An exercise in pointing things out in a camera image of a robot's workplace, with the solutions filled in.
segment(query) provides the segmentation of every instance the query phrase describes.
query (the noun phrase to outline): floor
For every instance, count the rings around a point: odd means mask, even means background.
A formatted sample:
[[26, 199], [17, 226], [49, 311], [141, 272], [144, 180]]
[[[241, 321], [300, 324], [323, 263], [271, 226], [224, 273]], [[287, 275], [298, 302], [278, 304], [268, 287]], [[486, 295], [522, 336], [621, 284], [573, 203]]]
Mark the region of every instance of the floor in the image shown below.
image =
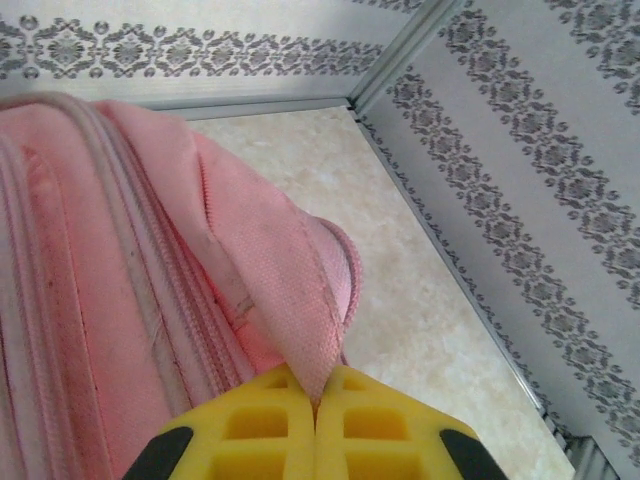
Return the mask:
[[511, 480], [573, 468], [344, 108], [190, 122], [340, 225], [365, 283], [353, 367], [468, 423]]

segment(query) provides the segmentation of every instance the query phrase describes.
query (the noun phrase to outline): patterned wallpaper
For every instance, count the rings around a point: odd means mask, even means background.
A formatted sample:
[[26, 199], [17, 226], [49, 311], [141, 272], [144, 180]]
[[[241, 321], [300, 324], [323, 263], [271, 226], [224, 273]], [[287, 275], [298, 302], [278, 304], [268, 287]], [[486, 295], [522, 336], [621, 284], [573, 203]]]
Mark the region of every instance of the patterned wallpaper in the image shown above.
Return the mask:
[[365, 118], [552, 418], [594, 436], [628, 479], [640, 475], [639, 82], [640, 1], [468, 1]]
[[7, 1], [2, 93], [174, 101], [345, 96], [423, 3], [167, 0], [152, 8], [133, 0], [105, 9], [98, 0]]

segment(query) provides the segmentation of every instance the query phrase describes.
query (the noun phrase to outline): zipper track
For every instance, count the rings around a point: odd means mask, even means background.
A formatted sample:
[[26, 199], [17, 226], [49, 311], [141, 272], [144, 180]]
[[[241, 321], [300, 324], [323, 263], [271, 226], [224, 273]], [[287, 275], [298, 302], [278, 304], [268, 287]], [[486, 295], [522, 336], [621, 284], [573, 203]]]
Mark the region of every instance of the zipper track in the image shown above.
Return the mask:
[[[0, 150], [2, 150], [2, 153], [4, 153], [4, 155], [1, 155], [0, 158], [8, 157], [8, 153], [6, 153], [4, 147], [5, 147], [4, 142], [0, 138]], [[0, 278], [0, 281], [2, 282], [2, 294], [3, 294], [2, 297], [0, 297], [0, 300], [2, 300], [0, 307], [2, 307], [2, 313], [5, 320], [7, 317], [12, 318], [13, 325], [17, 326], [17, 328], [19, 328], [20, 330], [23, 330], [22, 324], [24, 324], [25, 306], [24, 306], [24, 295], [22, 294], [22, 286], [20, 282], [19, 266], [17, 263], [18, 255], [16, 253], [17, 252], [16, 229], [20, 227], [24, 228], [23, 226], [18, 224], [18, 222], [20, 222], [21, 220], [24, 220], [24, 217], [18, 215], [17, 221], [16, 221], [14, 220], [16, 218], [16, 215], [15, 214], [12, 215], [11, 213], [12, 204], [15, 207], [15, 204], [18, 203], [20, 199], [16, 198], [17, 195], [15, 194], [15, 192], [17, 191], [17, 187], [15, 186], [13, 188], [14, 195], [11, 198], [9, 198], [10, 192], [8, 190], [11, 188], [11, 186], [9, 185], [9, 181], [13, 180], [13, 175], [11, 174], [11, 172], [7, 172], [6, 171], [7, 169], [8, 169], [8, 165], [6, 165], [4, 162], [0, 162], [0, 200], [2, 201], [0, 205], [0, 218], [2, 218], [3, 220], [3, 225], [6, 226], [6, 229], [3, 232], [0, 232], [0, 234], [2, 235], [0, 237], [0, 239], [2, 240], [2, 244], [1, 244], [2, 251], [4, 252], [2, 257], [0, 258], [0, 261], [2, 262], [2, 266], [3, 266], [2, 277]], [[21, 441], [21, 433], [23, 432], [21, 432], [19, 424], [21, 422], [25, 422], [25, 423], [29, 422], [30, 420], [33, 420], [33, 418], [37, 419], [37, 417], [33, 415], [33, 411], [35, 411], [35, 408], [33, 408], [31, 412], [27, 411], [26, 414], [24, 413], [21, 414], [21, 412], [25, 412], [25, 409], [28, 408], [28, 402], [20, 402], [18, 404], [16, 400], [13, 398], [14, 395], [12, 393], [15, 393], [15, 390], [17, 389], [17, 387], [14, 383], [15, 380], [12, 378], [13, 376], [12, 371], [14, 370], [14, 367], [12, 367], [11, 364], [14, 360], [16, 360], [16, 362], [19, 362], [23, 368], [32, 369], [33, 367], [29, 362], [30, 352], [27, 352], [27, 351], [23, 352], [26, 354], [24, 356], [24, 359], [13, 358], [13, 355], [11, 354], [9, 347], [12, 344], [19, 344], [21, 342], [16, 341], [16, 336], [14, 332], [7, 331], [7, 330], [9, 329], [6, 326], [6, 323], [1, 323], [0, 324], [0, 341], [2, 342], [1, 344], [2, 377], [3, 377], [2, 381], [4, 382], [3, 390], [6, 388], [6, 394], [7, 394], [6, 403], [3, 401], [3, 405], [2, 405], [3, 418], [1, 421], [3, 422], [10, 421], [10, 425], [7, 425], [7, 430], [4, 430], [2, 432], [3, 445], [4, 445], [4, 441], [6, 440], [8, 442], [8, 446], [13, 448], [9, 450], [9, 455], [11, 455], [11, 458], [8, 459], [8, 465], [3, 465], [4, 467], [3, 472], [5, 474], [10, 473], [12, 476], [15, 476], [15, 478], [26, 478], [26, 474], [28, 470], [27, 470], [26, 459], [24, 458], [24, 452], [23, 452], [24, 439], [22, 439]], [[24, 377], [25, 377], [25, 380], [28, 382], [29, 380], [34, 378], [34, 374], [33, 373], [27, 374], [27, 375], [24, 375]], [[35, 385], [31, 385], [31, 387], [33, 390], [35, 390], [36, 388]], [[30, 395], [30, 397], [35, 399], [36, 395]], [[36, 421], [35, 425], [32, 424], [25, 427], [23, 424], [23, 428], [33, 431], [35, 429], [42, 429], [43, 426]], [[41, 439], [40, 437], [38, 437], [35, 440], [36, 442], [38, 442]], [[38, 450], [38, 453], [40, 453], [41, 458], [43, 459], [43, 462], [45, 464], [49, 463], [49, 456], [47, 452], [42, 451], [44, 450], [44, 447], [42, 445], [32, 445], [32, 448]], [[7, 467], [15, 466], [16, 456], [19, 457], [18, 461], [22, 468], [17, 467], [13, 469], [13, 471], [9, 469], [5, 470], [5, 468]]]
[[[106, 128], [107, 133], [112, 138], [112, 142], [116, 147], [126, 148], [128, 151], [127, 157], [135, 159], [135, 154], [131, 151], [129, 145], [126, 145], [120, 139], [118, 139], [119, 141], [114, 141], [114, 130], [113, 127]], [[172, 288], [174, 299], [181, 304], [181, 310], [184, 313], [183, 320], [191, 332], [192, 341], [199, 347], [200, 356], [204, 357], [203, 364], [207, 367], [211, 377], [211, 394], [217, 395], [237, 386], [242, 381], [231, 358], [224, 358], [230, 357], [229, 348], [226, 345], [228, 344], [228, 339], [225, 339], [221, 334], [217, 325], [218, 322], [209, 320], [209, 317], [216, 316], [215, 310], [211, 308], [210, 302], [205, 301], [206, 295], [202, 291], [203, 284], [195, 280], [198, 277], [197, 270], [193, 268], [193, 262], [185, 258], [184, 247], [181, 247], [176, 241], [177, 234], [169, 224], [166, 214], [148, 184], [139, 161], [134, 161], [132, 164], [123, 165], [123, 174], [130, 184], [137, 183], [137, 185], [131, 185], [131, 191], [136, 196], [139, 208], [140, 202], [145, 203], [144, 207], [141, 208], [142, 214], [152, 212], [151, 215], [145, 217], [144, 227], [146, 227], [147, 233], [151, 232], [155, 253], [161, 257], [160, 264], [164, 267], [164, 274], [168, 278], [167, 281]], [[147, 191], [148, 195], [138, 195], [137, 193], [140, 190]], [[219, 341], [211, 342], [212, 337], [218, 338]], [[226, 351], [220, 351], [223, 345], [227, 346]]]
[[[5, 151], [4, 157], [8, 159], [6, 165], [3, 165], [8, 167], [8, 176], [3, 176], [2, 181], [5, 186], [8, 185], [6, 182], [12, 181], [16, 192], [13, 202], [5, 197], [10, 216], [9, 228], [12, 236], [12, 252], [14, 253], [12, 255], [14, 259], [13, 276], [18, 280], [15, 283], [15, 299], [18, 302], [19, 318], [21, 319], [13, 319], [12, 321], [21, 322], [25, 328], [25, 338], [22, 339], [23, 346], [26, 347], [24, 353], [28, 357], [25, 364], [30, 364], [33, 373], [27, 375], [29, 379], [23, 378], [22, 380], [28, 382], [33, 379], [34, 399], [38, 403], [35, 411], [25, 412], [23, 410], [20, 417], [21, 420], [28, 420], [30, 415], [35, 415], [42, 422], [39, 432], [41, 437], [37, 440], [41, 440], [46, 446], [47, 453], [42, 455], [42, 460], [48, 472], [41, 472], [41, 474], [46, 477], [69, 478], [80, 472], [80, 469], [77, 458], [73, 455], [74, 448], [69, 418], [60, 413], [66, 412], [67, 407], [64, 402], [61, 372], [56, 361], [55, 349], [51, 334], [47, 332], [49, 328], [46, 322], [48, 309], [46, 296], [43, 294], [39, 281], [43, 277], [37, 261], [39, 255], [39, 249], [35, 243], [37, 235], [30, 215], [30, 202], [28, 198], [25, 198], [28, 192], [26, 172], [23, 171], [21, 175], [17, 171], [21, 167], [18, 163], [22, 161], [22, 155], [12, 152], [6, 145], [3, 145], [3, 150]], [[12, 203], [15, 212], [13, 215], [11, 215]], [[24, 250], [23, 254], [19, 253], [20, 249]], [[28, 404], [28, 399], [21, 397], [22, 402]], [[26, 433], [33, 435], [34, 432], [33, 429], [27, 428]], [[28, 443], [29, 449], [31, 449], [33, 441], [34, 439], [31, 438], [23, 439], [21, 441], [21, 443], [24, 442], [23, 448], [26, 448]], [[31, 469], [36, 468], [35, 466], [39, 464], [39, 461], [25, 462], [27, 473], [31, 475]]]

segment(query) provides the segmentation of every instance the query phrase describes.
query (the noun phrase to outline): floral pattern border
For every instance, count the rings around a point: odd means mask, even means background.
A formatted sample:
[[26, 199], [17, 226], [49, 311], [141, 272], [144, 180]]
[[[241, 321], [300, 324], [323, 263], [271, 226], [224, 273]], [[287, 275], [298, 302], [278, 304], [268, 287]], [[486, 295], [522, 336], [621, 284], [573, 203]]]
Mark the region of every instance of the floral pattern border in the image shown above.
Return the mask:
[[383, 45], [340, 40], [177, 28], [82, 25], [57, 18], [41, 26], [31, 15], [17, 25], [0, 19], [0, 80], [43, 72], [55, 79], [223, 75], [362, 75]]
[[571, 25], [577, 44], [589, 45], [586, 55], [597, 58], [603, 78], [619, 80], [614, 92], [625, 95], [625, 106], [640, 115], [640, 6], [634, 0], [544, 0], [551, 10], [562, 9], [560, 23]]
[[384, 8], [402, 13], [413, 13], [424, 0], [351, 0], [353, 3], [362, 3], [370, 7]]
[[[393, 104], [402, 111], [403, 118], [410, 122], [411, 131], [425, 146], [427, 158], [438, 163], [438, 170], [448, 186], [456, 190], [467, 214], [475, 218], [475, 226], [483, 231], [485, 241], [495, 246], [494, 254], [502, 259], [502, 267], [519, 288], [525, 302], [531, 305], [532, 313], [541, 320], [540, 326], [552, 337], [553, 346], [559, 350], [566, 365], [574, 369], [574, 378], [582, 384], [587, 397], [595, 402], [596, 410], [605, 416], [606, 424], [618, 436], [620, 445], [630, 450], [633, 465], [640, 468], [640, 395], [632, 382], [624, 378], [622, 368], [613, 363], [613, 355], [606, 345], [598, 342], [598, 333], [589, 329], [590, 320], [576, 309], [576, 302], [568, 295], [566, 285], [554, 276], [553, 267], [545, 263], [545, 254], [535, 245], [522, 221], [510, 212], [511, 206], [504, 201], [491, 176], [483, 171], [483, 164], [472, 155], [471, 147], [464, 143], [452, 119], [445, 115], [441, 104], [432, 99], [432, 92], [426, 88], [422, 76], [414, 74], [410, 66], [387, 94], [392, 96]], [[375, 132], [374, 141], [383, 144]], [[442, 240], [442, 229], [432, 222], [425, 203], [410, 186], [410, 180], [398, 171], [400, 165], [393, 161], [388, 149], [386, 153], [383, 150], [383, 154], [523, 369], [525, 378], [531, 382], [551, 417], [561, 421], [549, 398], [540, 391], [540, 385], [532, 381], [530, 368], [521, 361], [513, 342], [504, 334], [502, 324], [496, 321], [484, 297], [477, 292], [477, 285], [460, 265], [458, 255], [446, 240]], [[560, 427], [567, 431], [566, 425]]]
[[500, 115], [511, 139], [523, 144], [522, 151], [532, 158], [536, 173], [555, 191], [554, 198], [569, 211], [569, 219], [579, 222], [578, 231], [592, 244], [602, 265], [628, 292], [627, 300], [640, 310], [640, 227], [629, 205], [622, 205], [620, 194], [607, 189], [610, 182], [602, 170], [592, 167], [594, 160], [583, 153], [584, 144], [571, 135], [570, 126], [561, 121], [554, 105], [544, 101], [544, 91], [520, 66], [520, 59], [509, 55], [504, 39], [495, 39], [496, 28], [487, 24], [481, 9], [465, 10], [453, 17], [439, 35], [446, 39], [450, 53], [466, 67], [466, 74], [480, 84], [479, 92]]

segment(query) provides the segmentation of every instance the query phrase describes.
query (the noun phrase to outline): pink fabric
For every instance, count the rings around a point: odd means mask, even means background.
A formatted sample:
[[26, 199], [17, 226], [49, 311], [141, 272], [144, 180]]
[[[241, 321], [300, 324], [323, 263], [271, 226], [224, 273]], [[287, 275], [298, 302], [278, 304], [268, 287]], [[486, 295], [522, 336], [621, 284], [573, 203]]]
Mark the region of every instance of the pink fabric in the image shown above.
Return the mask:
[[121, 476], [172, 416], [283, 361], [322, 394], [355, 248], [184, 121], [0, 101], [0, 194], [10, 478]]

